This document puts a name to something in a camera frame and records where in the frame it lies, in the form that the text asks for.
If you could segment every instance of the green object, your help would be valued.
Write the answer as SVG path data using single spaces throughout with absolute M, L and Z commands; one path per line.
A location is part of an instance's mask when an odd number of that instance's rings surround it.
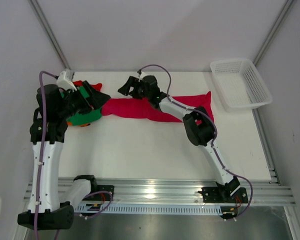
M 79 91 L 84 98 L 89 97 L 87 91 L 85 90 L 85 88 L 83 86 L 79 87 Z M 94 121 L 97 121 L 101 117 L 102 117 L 101 108 L 99 108 L 99 109 L 93 110 L 87 114 L 77 113 L 74 116 L 68 118 L 67 122 L 68 122 L 68 125 L 80 126 L 80 125 L 86 125 L 86 124 L 92 123 Z

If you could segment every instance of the red cloth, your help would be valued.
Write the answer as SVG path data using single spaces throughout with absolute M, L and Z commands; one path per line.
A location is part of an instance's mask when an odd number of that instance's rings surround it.
M 210 91 L 206 95 L 176 96 L 173 98 L 188 106 L 204 107 L 209 117 L 214 120 L 214 115 L 211 110 Z M 114 114 L 122 118 L 149 119 L 156 122 L 181 122 L 168 113 L 154 109 L 146 98 L 141 100 L 134 98 L 111 98 L 102 107 L 101 113 L 103 116 Z
M 74 81 L 73 84 L 77 87 L 82 87 L 82 81 Z M 102 83 L 97 83 L 95 85 L 91 85 L 91 87 L 93 87 L 95 90 L 97 90 L 98 92 L 101 92 L 101 88 L 102 88 Z

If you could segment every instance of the gray floor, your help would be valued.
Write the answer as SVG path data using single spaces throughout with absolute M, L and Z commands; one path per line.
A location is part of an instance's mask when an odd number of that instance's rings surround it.
M 53 240 L 56 231 L 41 231 Z M 28 240 L 34 240 L 33 232 Z M 237 222 L 217 216 L 101 214 L 76 218 L 58 240 L 292 240 L 282 207 L 251 207 Z

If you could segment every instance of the white basket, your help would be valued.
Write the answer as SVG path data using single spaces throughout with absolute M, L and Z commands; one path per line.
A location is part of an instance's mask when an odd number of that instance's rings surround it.
M 272 96 L 249 59 L 213 61 L 215 88 L 227 112 L 255 109 L 272 102 Z

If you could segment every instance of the white table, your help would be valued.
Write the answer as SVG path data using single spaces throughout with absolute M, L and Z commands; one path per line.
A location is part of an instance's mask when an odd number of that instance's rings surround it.
M 153 72 L 163 92 L 164 72 Z M 118 89 L 136 72 L 76 72 L 74 81 L 102 83 L 102 92 L 124 98 Z M 172 72 L 170 95 L 212 93 L 218 144 L 230 169 L 251 181 L 271 179 L 251 110 L 228 113 L 221 106 L 209 72 Z M 203 153 L 192 145 L 182 123 L 102 117 L 87 127 L 70 126 L 65 134 L 59 177 L 214 180 Z

